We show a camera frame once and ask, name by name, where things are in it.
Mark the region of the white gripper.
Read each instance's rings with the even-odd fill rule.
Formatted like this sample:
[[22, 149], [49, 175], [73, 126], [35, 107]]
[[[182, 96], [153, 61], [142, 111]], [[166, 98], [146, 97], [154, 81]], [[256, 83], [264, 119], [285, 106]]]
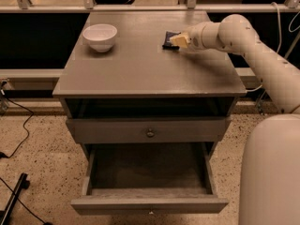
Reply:
[[219, 22], [200, 22], [190, 26], [187, 33], [172, 36], [170, 42], [173, 46], [187, 48], [190, 46], [195, 50], [219, 50], [222, 42], [218, 37]]

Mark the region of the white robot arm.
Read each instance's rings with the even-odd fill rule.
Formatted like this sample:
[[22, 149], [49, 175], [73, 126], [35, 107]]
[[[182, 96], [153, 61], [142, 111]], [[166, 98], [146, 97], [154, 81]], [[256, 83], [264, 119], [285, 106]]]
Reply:
[[261, 121], [247, 138], [238, 225], [300, 225], [300, 69], [266, 46], [239, 14], [190, 26], [170, 42], [245, 59], [279, 114]]

